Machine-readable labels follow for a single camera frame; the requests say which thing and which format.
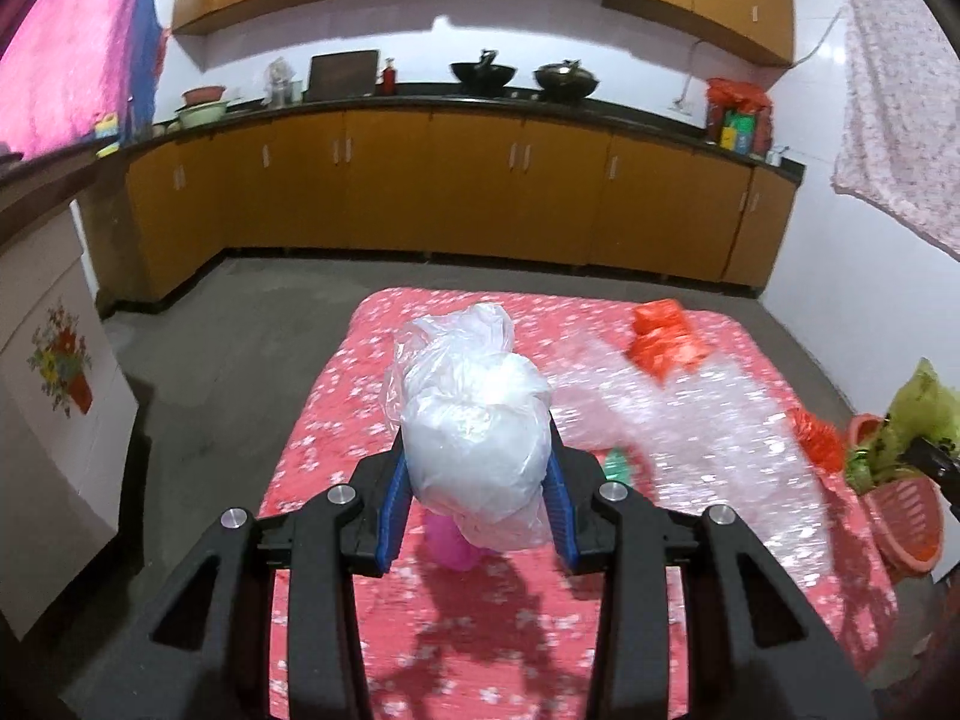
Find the green plastic bag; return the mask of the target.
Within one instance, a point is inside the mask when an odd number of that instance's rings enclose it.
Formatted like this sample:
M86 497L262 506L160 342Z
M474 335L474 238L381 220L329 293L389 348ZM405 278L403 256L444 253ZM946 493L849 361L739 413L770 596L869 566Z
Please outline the green plastic bag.
M848 486L864 496L878 486L918 475L903 460L914 439L929 440L950 460L958 458L958 390L940 382L926 358L919 360L877 426L853 440L844 463Z

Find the clear bubble wrap sheet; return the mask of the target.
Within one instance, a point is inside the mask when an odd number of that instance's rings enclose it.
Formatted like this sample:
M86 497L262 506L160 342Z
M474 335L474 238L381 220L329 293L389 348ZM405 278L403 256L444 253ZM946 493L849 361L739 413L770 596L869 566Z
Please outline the clear bubble wrap sheet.
M786 411L732 358L711 353L658 380L581 337L544 374L566 445L620 454L631 483L664 509L731 505L803 589L833 572L822 483Z

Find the white plastic bag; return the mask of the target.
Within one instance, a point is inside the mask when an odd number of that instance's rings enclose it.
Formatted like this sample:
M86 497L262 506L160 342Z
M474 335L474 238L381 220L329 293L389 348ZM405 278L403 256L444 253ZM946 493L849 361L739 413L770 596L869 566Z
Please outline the white plastic bag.
M450 518L480 550L547 543L551 388L514 351L514 323L501 304L405 323L394 335L382 399L428 511Z

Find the red plastic trash basket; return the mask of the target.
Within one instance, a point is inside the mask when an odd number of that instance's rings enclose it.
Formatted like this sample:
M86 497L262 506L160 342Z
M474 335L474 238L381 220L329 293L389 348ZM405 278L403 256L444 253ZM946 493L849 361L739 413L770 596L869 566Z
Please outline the red plastic trash basket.
M850 427L853 440L864 437L882 416L858 416ZM893 582L930 574L944 551L944 512L939 486L918 472L857 496Z

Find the lower wooden kitchen cabinets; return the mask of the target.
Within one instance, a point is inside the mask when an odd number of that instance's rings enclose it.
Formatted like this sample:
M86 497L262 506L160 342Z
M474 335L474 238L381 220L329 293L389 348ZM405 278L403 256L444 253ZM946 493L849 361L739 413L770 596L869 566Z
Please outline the lower wooden kitchen cabinets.
M122 153L80 202L98 291L158 304L229 252L598 266L761 289L799 182L714 148L460 107L277 115Z

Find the dark green plastic wrapper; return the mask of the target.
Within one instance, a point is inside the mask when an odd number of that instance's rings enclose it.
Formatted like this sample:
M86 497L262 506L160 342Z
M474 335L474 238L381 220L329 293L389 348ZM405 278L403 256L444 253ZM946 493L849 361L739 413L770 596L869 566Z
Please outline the dark green plastic wrapper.
M608 481L631 486L631 466L628 455L620 447L608 450L604 458L604 475Z

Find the magenta plastic wrapper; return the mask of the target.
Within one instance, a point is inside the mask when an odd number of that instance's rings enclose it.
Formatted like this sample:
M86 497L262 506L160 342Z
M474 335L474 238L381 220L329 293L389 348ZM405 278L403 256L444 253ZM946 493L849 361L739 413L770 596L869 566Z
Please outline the magenta plastic wrapper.
M431 559L438 566L451 571L471 571L485 557L496 556L496 551L478 548L470 543L451 517L439 515L430 509L423 512L423 535Z

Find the red floral table cloth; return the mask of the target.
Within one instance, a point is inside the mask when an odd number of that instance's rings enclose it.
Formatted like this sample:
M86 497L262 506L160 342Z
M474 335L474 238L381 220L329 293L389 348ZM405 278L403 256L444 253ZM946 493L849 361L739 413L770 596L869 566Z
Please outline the red floral table cloth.
M363 299L325 364L263 496L286 514L347 481L366 455L391 445L382 382L394 335L409 320L477 302L462 291L392 288ZM859 671L892 639L898 616L889 574L846 484L820 478L833 566L804 592ZM485 557L466 572L431 559L423 507L391 572L355 583L364 666L379 718L578 718L594 656L602 582L569 577L550 548Z

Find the red bag on table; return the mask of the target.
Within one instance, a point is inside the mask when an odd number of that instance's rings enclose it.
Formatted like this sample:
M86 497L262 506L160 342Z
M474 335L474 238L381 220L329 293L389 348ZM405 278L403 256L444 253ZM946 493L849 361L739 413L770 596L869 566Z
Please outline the red bag on table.
M659 299L633 309L633 338L626 359L664 382L672 372L695 372L713 353L679 301Z

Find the white floral cabinet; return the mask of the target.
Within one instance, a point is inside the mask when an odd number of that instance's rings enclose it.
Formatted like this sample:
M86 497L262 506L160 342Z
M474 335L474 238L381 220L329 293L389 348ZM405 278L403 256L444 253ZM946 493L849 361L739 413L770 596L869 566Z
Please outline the white floral cabinet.
M14 635L119 533L137 411L62 211L2 252L2 617Z

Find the pink floral hanging cloth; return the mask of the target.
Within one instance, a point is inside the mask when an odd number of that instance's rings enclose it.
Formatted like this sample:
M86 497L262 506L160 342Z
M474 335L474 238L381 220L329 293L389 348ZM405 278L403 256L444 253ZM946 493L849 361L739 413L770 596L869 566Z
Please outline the pink floral hanging cloth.
M832 184L958 254L958 57L924 0L843 0L846 85Z

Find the red bag of groceries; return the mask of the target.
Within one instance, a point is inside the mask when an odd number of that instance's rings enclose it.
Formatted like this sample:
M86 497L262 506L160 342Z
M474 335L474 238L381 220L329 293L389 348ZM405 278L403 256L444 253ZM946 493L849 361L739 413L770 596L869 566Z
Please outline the red bag of groceries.
M765 160L773 144L773 103L754 83L709 78L706 90L709 143L742 156Z

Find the stacked wash basins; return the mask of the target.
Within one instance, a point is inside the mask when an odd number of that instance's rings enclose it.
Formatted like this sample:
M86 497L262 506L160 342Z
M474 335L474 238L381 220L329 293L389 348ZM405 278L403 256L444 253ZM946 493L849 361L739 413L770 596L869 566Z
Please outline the stacked wash basins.
M223 119L228 107L224 93L226 88L220 85L199 86L184 91L184 105L178 110L179 125L182 128L194 128Z

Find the black lidded wok right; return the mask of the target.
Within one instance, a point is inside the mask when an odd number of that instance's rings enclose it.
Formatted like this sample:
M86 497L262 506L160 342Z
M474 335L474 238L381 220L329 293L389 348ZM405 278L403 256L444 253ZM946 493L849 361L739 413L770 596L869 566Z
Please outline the black lidded wok right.
M545 64L534 71L545 98L555 103L579 103L596 91L599 80L579 60Z

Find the dark cutting board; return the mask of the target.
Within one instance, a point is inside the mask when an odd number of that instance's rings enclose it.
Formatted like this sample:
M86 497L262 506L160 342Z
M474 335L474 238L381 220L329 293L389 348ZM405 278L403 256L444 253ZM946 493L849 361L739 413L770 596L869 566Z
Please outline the dark cutting board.
M376 91L379 52L350 50L311 57L306 103L366 98Z

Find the red bottle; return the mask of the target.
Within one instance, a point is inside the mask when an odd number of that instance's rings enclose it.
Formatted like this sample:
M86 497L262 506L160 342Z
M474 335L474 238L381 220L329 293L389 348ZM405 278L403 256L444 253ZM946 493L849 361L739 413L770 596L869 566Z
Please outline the red bottle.
M397 89L397 70L395 70L394 59L387 57L386 63L381 73L381 83L379 83L379 93L382 96L394 96Z

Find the clear glass jar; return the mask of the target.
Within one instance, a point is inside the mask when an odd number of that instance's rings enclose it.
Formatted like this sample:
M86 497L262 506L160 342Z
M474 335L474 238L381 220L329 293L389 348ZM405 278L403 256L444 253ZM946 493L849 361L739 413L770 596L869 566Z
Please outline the clear glass jar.
M301 101L302 84L283 57L268 64L265 70L265 99L270 107L286 107Z

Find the black wok left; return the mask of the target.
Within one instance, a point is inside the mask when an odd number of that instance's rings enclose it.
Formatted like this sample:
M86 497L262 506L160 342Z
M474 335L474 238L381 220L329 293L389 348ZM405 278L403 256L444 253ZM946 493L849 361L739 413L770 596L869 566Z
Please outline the black wok left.
M516 68L498 64L496 57L496 50L483 49L475 62L452 62L452 75L467 93L500 96L516 75Z

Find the pink hanging towel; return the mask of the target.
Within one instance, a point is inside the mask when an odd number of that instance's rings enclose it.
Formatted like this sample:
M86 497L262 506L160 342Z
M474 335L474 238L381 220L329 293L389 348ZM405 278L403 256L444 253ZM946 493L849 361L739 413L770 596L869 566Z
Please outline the pink hanging towel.
M167 36L155 0L37 0L2 57L2 148L132 140L153 124Z

